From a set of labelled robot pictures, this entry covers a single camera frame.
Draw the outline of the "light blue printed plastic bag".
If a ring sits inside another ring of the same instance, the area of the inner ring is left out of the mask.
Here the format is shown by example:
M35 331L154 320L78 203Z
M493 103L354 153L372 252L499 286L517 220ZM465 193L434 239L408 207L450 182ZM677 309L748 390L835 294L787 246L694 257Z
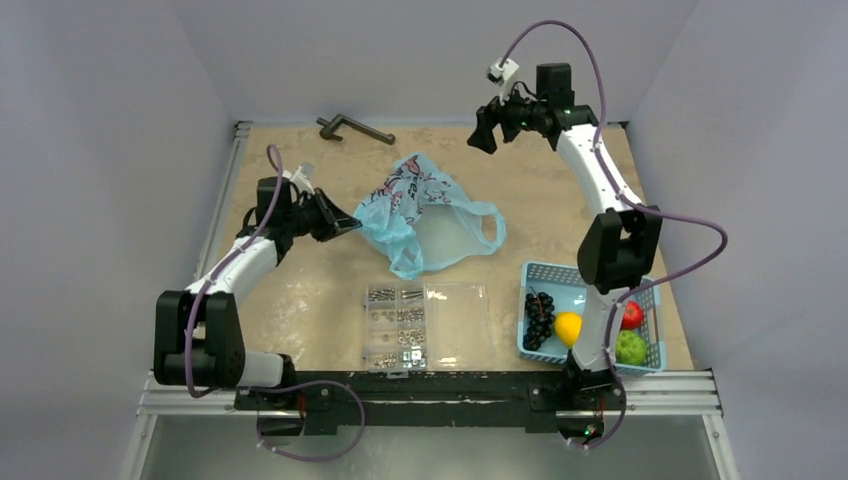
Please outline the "light blue printed plastic bag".
M492 255L507 235L494 204L471 199L422 152L396 161L354 218L364 239L388 259L389 271L403 280Z

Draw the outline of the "dark fake grape bunch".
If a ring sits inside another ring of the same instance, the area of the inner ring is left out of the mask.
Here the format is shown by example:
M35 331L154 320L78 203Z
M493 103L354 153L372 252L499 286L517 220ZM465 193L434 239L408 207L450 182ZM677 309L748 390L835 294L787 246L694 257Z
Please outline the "dark fake grape bunch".
M525 333L522 336L522 346L530 351L537 351L551 337L555 321L553 298L544 291L531 289L525 296Z

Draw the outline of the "yellow fake lemon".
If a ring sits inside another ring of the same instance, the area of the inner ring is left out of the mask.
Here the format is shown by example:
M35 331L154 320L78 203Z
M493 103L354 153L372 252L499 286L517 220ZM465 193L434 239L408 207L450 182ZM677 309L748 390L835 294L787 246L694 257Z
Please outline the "yellow fake lemon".
M567 347L576 345L581 332L583 320L576 312L559 312L553 322L553 331L557 338Z

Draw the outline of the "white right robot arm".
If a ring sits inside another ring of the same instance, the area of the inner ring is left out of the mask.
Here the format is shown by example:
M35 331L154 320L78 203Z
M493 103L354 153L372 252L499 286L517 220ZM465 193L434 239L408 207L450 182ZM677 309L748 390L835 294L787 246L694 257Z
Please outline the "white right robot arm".
M651 208L642 213L626 204L630 189L611 161L600 133L602 123L587 105L575 102L571 67L547 63L536 69L535 95L515 92L519 66L499 58L487 78L499 93L476 112L469 146L496 151L494 131L506 143L523 131L545 138L575 173L594 218L577 252L587 286L581 332L570 347L561 381L564 399L584 407L601 389L615 385L615 340L623 316L621 296L640 286L653 267L662 220Z

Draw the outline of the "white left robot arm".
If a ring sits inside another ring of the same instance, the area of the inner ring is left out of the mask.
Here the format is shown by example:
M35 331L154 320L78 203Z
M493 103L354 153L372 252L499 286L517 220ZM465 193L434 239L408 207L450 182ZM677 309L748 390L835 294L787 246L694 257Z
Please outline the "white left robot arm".
M290 356L250 351L238 307L285 258L298 237L327 242L360 228L319 188L300 187L287 177L258 181L256 224L244 223L224 258L182 290L166 290L155 308L153 373L162 385L202 388L258 388L272 408L297 399L298 382Z

